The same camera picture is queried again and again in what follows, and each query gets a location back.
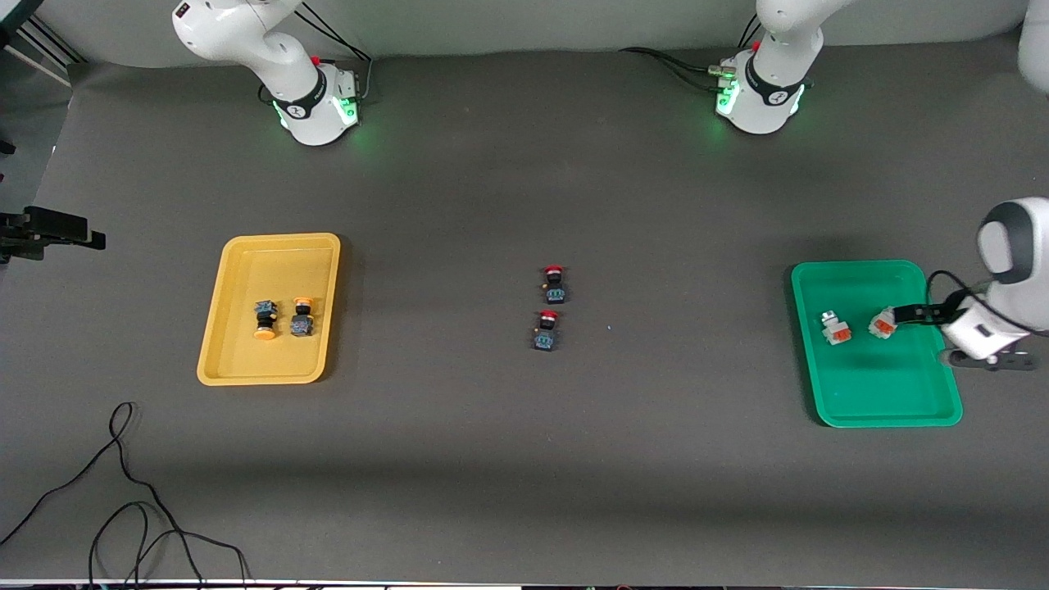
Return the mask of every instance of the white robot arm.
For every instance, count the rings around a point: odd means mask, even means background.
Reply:
[[[771,133],[797,111],[805,75],[823,47],[819,25],[856,0],[757,0],[765,37],[755,51],[744,49],[722,60],[735,80],[718,101],[715,112],[740,129]]]
[[[994,280],[973,296],[987,305],[966,297],[961,315],[943,333],[966,355],[984,360],[1031,331],[1049,329],[1049,198],[998,205],[984,218],[978,243]]]
[[[271,30],[302,0],[185,0],[171,13],[175,33],[206,60],[235,62],[259,77],[281,124],[299,142],[324,145],[357,124],[352,72],[317,64],[297,39]]]
[[[1049,96],[1049,0],[1030,0],[1016,62],[1027,83]]]
[[[1034,359],[1015,344],[1049,330],[1049,198],[996,206],[977,241],[993,277],[986,289],[956,291],[942,304],[896,308],[897,323],[940,325],[958,346],[945,359],[952,365],[1033,370]]]

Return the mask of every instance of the white wall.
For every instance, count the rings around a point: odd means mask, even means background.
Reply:
[[[142,67],[200,63],[178,42],[177,0],[46,0],[38,14],[94,61]],[[348,41],[372,55],[458,55],[521,49],[734,45],[753,0],[312,0]],[[823,26],[828,43],[963,41],[1007,30],[1027,0],[861,0]],[[281,29],[311,52],[345,56],[288,19]]]

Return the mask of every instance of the green tray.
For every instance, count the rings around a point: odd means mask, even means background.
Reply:
[[[804,262],[791,273],[816,412],[837,428],[954,426],[962,400],[941,364],[940,331],[901,325],[882,340],[871,319],[890,305],[923,301],[925,276],[907,260]],[[852,340],[832,346],[820,315],[849,323]]]

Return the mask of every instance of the tabletop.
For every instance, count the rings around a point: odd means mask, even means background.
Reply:
[[[131,468],[257,578],[1044,588],[1045,374],[956,372],[950,428],[830,428],[785,292],[806,260],[982,278],[983,215],[1049,181],[1049,105],[1014,64],[1014,36],[827,48],[797,115],[749,136],[644,56],[389,59],[322,148],[243,68],[77,70],[36,204],[109,248],[0,287],[0,528],[131,400]],[[222,246],[311,231],[343,240],[326,376],[201,385]],[[573,298],[544,354],[551,264]],[[133,499],[104,458],[0,577],[84,577]],[[138,526],[102,544],[122,577]],[[152,575],[190,577],[173,547]]]

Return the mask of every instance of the black cable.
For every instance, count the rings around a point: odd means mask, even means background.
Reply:
[[[109,423],[110,423],[110,425],[112,425],[113,416],[116,415],[116,410],[119,410],[123,406],[124,406],[124,404],[122,403],[121,405],[116,406],[116,409],[113,410],[113,415],[109,417]],[[127,426],[128,426],[128,423],[125,422],[124,426],[121,427],[120,431],[117,431],[116,435],[113,436],[110,439],[110,441],[108,443],[106,443],[105,446],[103,446],[102,448],[100,448],[99,451],[94,454],[94,457],[92,457],[91,460],[87,462],[87,465],[84,465],[84,468],[81,469],[79,473],[77,473],[76,476],[73,476],[71,480],[67,481],[66,483],[64,483],[64,484],[62,484],[62,485],[60,485],[58,487],[55,487],[55,488],[51,488],[51,489],[45,491],[44,494],[40,497],[40,500],[37,500],[37,503],[33,505],[33,508],[29,509],[29,511],[25,514],[25,517],[22,518],[22,521],[19,522],[17,525],[15,525],[15,528],[13,528],[10,530],[10,532],[8,532],[3,538],[3,540],[0,540],[0,547],[2,547],[5,543],[7,543],[8,541],[10,541],[10,538],[15,536],[15,534],[18,533],[18,531],[22,530],[22,527],[25,526],[25,523],[29,522],[29,519],[31,519],[33,515],[37,513],[37,510],[40,508],[40,505],[44,503],[44,500],[47,500],[48,496],[50,496],[50,494],[52,494],[55,492],[58,492],[58,491],[62,491],[63,489],[71,486],[72,484],[77,483],[81,478],[83,478],[84,475],[87,473],[91,469],[91,467],[93,467],[94,464],[99,461],[99,458],[102,457],[102,455],[104,452],[106,452],[107,450],[109,450],[109,447],[111,447],[114,444],[116,444],[117,437],[120,437],[121,435],[124,434],[124,430],[127,428]]]
[[[147,547],[145,551],[142,551],[142,547],[140,546],[138,557],[137,560],[135,560],[134,568],[131,570],[131,573],[128,573],[128,576],[124,580],[124,584],[125,585],[127,584],[128,580],[131,578],[132,574],[137,573],[138,567],[142,565],[143,562],[146,561],[146,557],[149,555],[150,552],[153,551],[153,548],[156,547],[157,543],[159,543],[163,539],[165,539],[169,534],[177,534],[177,533],[178,531],[176,531],[175,529],[166,530],[160,534],[156,535],[156,539],[154,539],[153,542],[149,544],[149,547]],[[187,536],[191,536],[199,541],[204,541],[205,543],[210,543],[211,545],[214,545],[216,547],[222,547],[235,552],[237,554],[237,565],[240,567],[240,582],[245,588],[248,587],[248,578],[251,576],[252,570],[248,566],[248,559],[244,556],[244,552],[241,551],[239,547],[235,545],[230,545],[229,543],[222,543],[221,541],[216,541],[214,539],[205,536],[196,532],[185,531],[185,534]]]
[[[747,23],[747,26],[743,27],[743,33],[740,35],[740,42],[735,44],[736,47],[743,47],[743,44],[746,43],[744,39],[747,38],[747,31],[750,30],[750,25],[754,24],[754,21],[756,20],[757,20],[757,13],[754,13],[754,16],[750,17],[750,21]]]
[[[666,68],[670,70],[670,73],[675,75],[675,77],[677,77],[678,80],[681,80],[682,82],[684,82],[685,84],[688,84],[689,86],[691,86],[692,88],[695,88],[697,90],[702,90],[704,92],[720,92],[721,91],[721,88],[719,88],[718,86],[710,86],[709,84],[700,84],[699,82],[692,80],[691,78],[688,78],[687,76],[685,76],[685,72],[676,69],[672,65],[670,65],[667,62],[664,62],[664,61],[661,60],[659,63],[661,63],[664,66],[666,66]]]
[[[121,415],[121,412],[123,412],[125,409],[127,410],[127,416],[124,418],[123,422],[121,422],[117,425],[117,417]],[[22,520],[15,526],[15,528],[12,529],[10,532],[8,532],[3,538],[3,540],[0,540],[0,546],[2,546],[5,543],[7,543],[13,536],[15,536],[15,534],[17,534],[22,529],[22,527],[25,526],[25,524],[29,521],[29,519],[33,518],[34,514],[36,514],[37,510],[40,508],[40,506],[44,503],[44,501],[50,494],[56,493],[58,491],[61,491],[61,490],[63,490],[63,489],[65,489],[67,487],[71,486],[72,484],[77,483],[81,478],[84,477],[85,473],[87,473],[91,469],[91,467],[94,466],[94,464],[99,461],[99,458],[101,458],[107,450],[109,450],[110,447],[112,447],[112,446],[115,445],[117,454],[119,454],[119,458],[120,458],[121,471],[124,473],[125,479],[127,479],[128,481],[130,481],[130,482],[132,482],[134,484],[137,484],[137,485],[141,485],[141,486],[145,486],[147,489],[149,489],[150,494],[153,497],[153,502],[155,503],[155,507],[153,506],[153,504],[150,504],[149,502],[143,502],[143,501],[128,502],[127,504],[125,504],[125,505],[121,506],[120,508],[117,508],[116,511],[113,512],[109,517],[109,519],[106,520],[105,524],[102,525],[102,528],[99,529],[99,532],[95,533],[94,540],[91,543],[91,550],[88,553],[88,577],[91,580],[91,582],[93,583],[93,577],[94,577],[93,556],[94,556],[94,554],[95,554],[95,552],[98,550],[99,541],[101,540],[103,533],[105,533],[106,528],[113,522],[114,519],[116,519],[116,517],[119,517],[125,510],[128,510],[128,509],[130,509],[132,507],[136,507],[136,508],[138,508],[140,512],[142,513],[143,521],[144,521],[144,525],[143,525],[143,528],[144,528],[144,530],[143,530],[143,539],[140,542],[138,551],[137,551],[137,553],[135,555],[135,567],[132,569],[132,572],[129,575],[129,577],[131,575],[135,576],[136,584],[137,584],[137,580],[138,580],[137,578],[138,568],[140,568],[143,560],[145,559],[145,555],[149,553],[149,550],[152,549],[156,545],[156,542],[160,538],[167,536],[168,534],[177,534],[178,538],[179,538],[179,540],[181,541],[183,548],[186,551],[186,561],[189,563],[190,568],[193,570],[194,575],[196,575],[196,578],[197,578],[198,583],[200,583],[201,585],[204,584],[204,575],[201,575],[199,568],[197,568],[196,562],[193,560],[193,553],[190,550],[189,543],[186,540],[187,536],[190,536],[190,538],[193,538],[193,539],[198,539],[200,541],[205,541],[205,542],[210,543],[212,545],[216,545],[216,546],[219,546],[219,547],[224,547],[224,548],[228,548],[228,549],[231,549],[231,550],[235,551],[237,553],[237,557],[238,557],[238,560],[240,562],[241,577],[243,578],[244,585],[247,586],[247,574],[250,573],[250,570],[248,568],[248,562],[244,559],[243,551],[241,551],[239,548],[237,548],[234,545],[222,543],[220,541],[215,541],[213,539],[207,538],[207,536],[205,536],[202,534],[199,534],[199,533],[195,533],[195,532],[184,530],[180,526],[178,526],[178,523],[175,521],[174,514],[171,513],[171,510],[169,510],[168,507],[167,507],[167,505],[164,504],[164,502],[160,500],[160,496],[157,492],[156,488],[153,487],[153,485],[150,484],[149,482],[140,480],[140,479],[137,479],[134,476],[131,475],[131,470],[130,470],[130,468],[128,467],[128,464],[127,464],[127,457],[125,456],[125,452],[124,452],[124,443],[122,441],[122,437],[124,436],[124,433],[128,429],[128,426],[131,424],[131,419],[132,419],[133,416],[134,416],[134,405],[131,402],[122,402],[115,408],[113,408],[113,413],[109,416],[109,425],[108,425],[109,426],[109,436],[110,436],[109,442],[107,442],[102,448],[100,448],[94,454],[94,456],[91,457],[91,460],[88,461],[87,464],[84,465],[84,467],[76,476],[72,477],[72,479],[70,479],[66,483],[64,483],[64,484],[62,484],[62,485],[60,485],[60,486],[58,486],[56,488],[51,488],[51,489],[47,490],[46,492],[44,492],[44,494],[41,496],[39,500],[37,500],[37,503],[33,505],[33,508],[30,508],[29,511],[25,514],[25,517],[23,517]],[[149,518],[148,518],[148,514],[146,513],[146,510],[145,510],[144,507],[150,507],[150,508],[153,508],[153,509],[158,509],[160,512],[164,513],[165,518],[167,518],[168,522],[171,525],[171,530],[162,533],[156,540],[153,541],[153,543],[149,546],[149,549],[145,549],[145,551],[144,551],[143,547],[146,544],[146,538],[148,535]]]
[[[110,517],[106,519],[106,522],[102,525],[102,528],[99,529],[99,532],[94,533],[94,539],[91,540],[91,549],[90,551],[87,552],[88,588],[94,587],[94,557],[95,553],[99,550],[99,542],[102,541],[102,535],[103,533],[106,532],[106,529],[109,528],[109,525],[112,524],[114,520],[116,520],[116,517],[120,517],[124,512],[124,510],[127,510],[128,508],[137,508],[138,512],[142,514],[142,540],[138,541],[138,552],[136,553],[136,555],[142,554],[142,549],[143,547],[146,546],[146,538],[149,536],[149,514],[146,513],[146,509],[143,506],[149,506],[154,510],[156,509],[152,504],[148,502],[140,502],[140,501],[128,502],[127,504],[117,508],[115,512],[110,514]],[[132,569],[131,571],[134,574],[134,587],[138,588],[138,562],[135,562],[134,569]]]
[[[750,31],[750,35],[747,36],[747,40],[743,42],[742,46],[746,46],[747,43],[750,43],[750,40],[753,39],[754,34],[757,33],[761,28],[762,28],[762,23],[757,23],[757,26],[754,27],[754,30]]]
[[[620,49],[620,51],[626,51],[628,54],[641,54],[641,55],[651,56],[651,57],[656,58],[656,60],[659,63],[663,64],[664,67],[666,67],[667,69],[669,69],[670,73],[675,75],[675,77],[677,77],[678,80],[681,80],[682,82],[684,82],[685,84],[688,84],[689,86],[691,86],[692,88],[695,88],[697,90],[702,90],[704,92],[720,92],[721,91],[721,88],[719,88],[718,86],[712,86],[712,85],[709,85],[709,84],[701,84],[701,83],[697,82],[695,80],[693,80],[693,79],[689,78],[688,76],[686,76],[686,72],[681,71],[680,69],[678,69],[675,66],[682,67],[682,68],[686,69],[688,72],[694,72],[694,73],[699,73],[701,71],[703,73],[706,73],[706,71],[707,71],[706,68],[700,68],[699,66],[694,66],[694,65],[689,64],[687,62],[683,62],[683,61],[675,58],[673,56],[668,56],[667,54],[664,54],[663,51],[658,51],[656,49],[649,49],[648,47],[626,47],[626,48]]]
[[[972,291],[971,288],[969,288],[968,285],[965,285],[965,282],[962,281],[962,279],[958,278],[958,275],[956,275],[955,273],[952,273],[950,271],[939,270],[939,271],[935,271],[933,274],[928,275],[928,278],[925,280],[925,301],[927,303],[933,301],[933,281],[935,281],[936,277],[938,277],[938,276],[945,276],[945,277],[949,278],[950,280],[955,281],[955,285],[957,285],[959,289],[961,289],[963,292],[965,292],[966,295],[968,295],[973,300],[976,300],[976,302],[978,302],[981,305],[983,305],[984,309],[986,309],[988,312],[994,314],[999,319],[1001,319],[1001,320],[1003,320],[1003,321],[1005,321],[1007,323],[1011,323],[1013,326],[1019,328],[1019,329],[1023,330],[1024,332],[1029,332],[1029,333],[1031,333],[1034,336],[1039,336],[1041,338],[1049,338],[1049,332],[1043,331],[1043,330],[1036,330],[1036,329],[1031,328],[1029,325],[1024,325],[1023,323],[1020,323],[1019,321],[1016,321],[1016,320],[1014,320],[1014,319],[1006,316],[1002,312],[1000,312],[1000,311],[996,310],[994,308],[992,308],[990,305],[990,303],[988,303],[987,301],[984,301],[982,298],[978,297],[977,294]]]
[[[120,428],[120,431],[123,433],[125,428],[127,428],[127,425],[131,422],[131,417],[134,415],[134,406],[131,405],[131,402],[121,403],[120,405],[116,406],[115,409],[113,409],[112,416],[109,417],[109,434],[113,437],[113,442],[116,443],[116,452],[120,456],[121,460],[121,471],[124,472],[124,477],[128,481],[136,483],[149,489],[149,493],[153,497],[153,502],[156,503],[157,508],[159,508],[160,511],[164,512],[164,515],[168,518],[168,522],[171,523],[171,528],[178,531],[178,538],[183,542],[183,548],[186,549],[186,561],[189,562],[190,569],[193,570],[193,573],[197,576],[197,580],[202,581],[204,575],[200,574],[200,570],[199,568],[197,568],[196,562],[193,561],[193,553],[190,551],[190,544],[186,541],[186,531],[184,531],[183,528],[178,526],[178,523],[175,522],[175,515],[171,513],[171,510],[168,509],[168,506],[164,503],[163,500],[160,500],[160,494],[157,493],[156,488],[153,487],[153,484],[135,478],[134,476],[131,475],[131,470],[128,468],[127,459],[125,459],[124,457],[124,443],[121,441],[121,437],[114,431],[113,428],[113,420],[116,418],[116,414],[121,410],[122,407],[125,406],[128,409],[128,416],[124,420],[124,425],[121,426]]]
[[[349,49],[350,51],[352,51],[354,55],[358,57],[358,59],[363,60],[363,61],[368,61],[368,62],[371,61],[371,56],[365,54],[363,50],[355,47],[349,42],[347,42],[345,39],[343,39],[342,36],[339,35],[339,31],[337,31],[330,24],[328,24],[327,21],[324,20],[323,17],[321,17],[320,15],[318,15],[317,10],[314,10],[313,7],[309,6],[309,4],[306,4],[305,2],[303,2],[302,3],[302,7],[305,8],[305,9],[307,9],[307,10],[309,10],[309,14],[313,15],[314,18],[316,18],[318,21],[320,21],[321,24],[323,24],[324,27],[327,28],[327,30],[325,30],[324,28],[321,28],[320,25],[318,25],[317,23],[315,23],[312,20],[307,19],[303,14],[299,13],[298,10],[296,10],[295,12],[295,16],[299,17],[299,19],[301,19],[302,22],[304,22],[304,23],[308,24],[309,26],[314,27],[315,29],[317,29],[317,31],[320,33],[321,35],[323,35],[324,37],[327,37],[328,39],[335,41],[336,43],[339,43],[343,47],[346,47],[347,49]]]
[[[687,69],[688,71],[694,71],[697,73],[707,73],[706,66],[692,65],[686,61],[679,60],[678,58],[671,56],[670,54],[660,51],[659,49],[652,49],[650,47],[623,47],[620,51],[625,51],[627,54],[641,54],[643,56],[651,56],[660,61],[669,62],[673,65]]]
[[[363,59],[365,61],[369,61],[369,62],[371,61],[371,56],[369,56],[369,55],[365,54],[364,51],[362,51],[361,49],[358,49],[357,47],[350,45],[345,39],[342,38],[342,35],[339,35],[339,31],[336,30],[335,27],[333,27],[330,24],[328,24],[327,21],[324,20],[324,17],[318,15],[317,10],[315,10],[309,4],[306,4],[305,2],[303,2],[302,3],[302,7],[305,8],[305,9],[307,9],[307,10],[309,10],[311,15],[313,15],[317,20],[319,20],[321,22],[321,24],[323,24],[328,30],[331,31],[333,35],[335,35],[336,37],[338,37],[339,41],[343,45],[345,45],[346,47],[348,47],[351,51],[354,51],[354,54],[357,57],[359,57],[359,58],[361,58],[361,59]]]

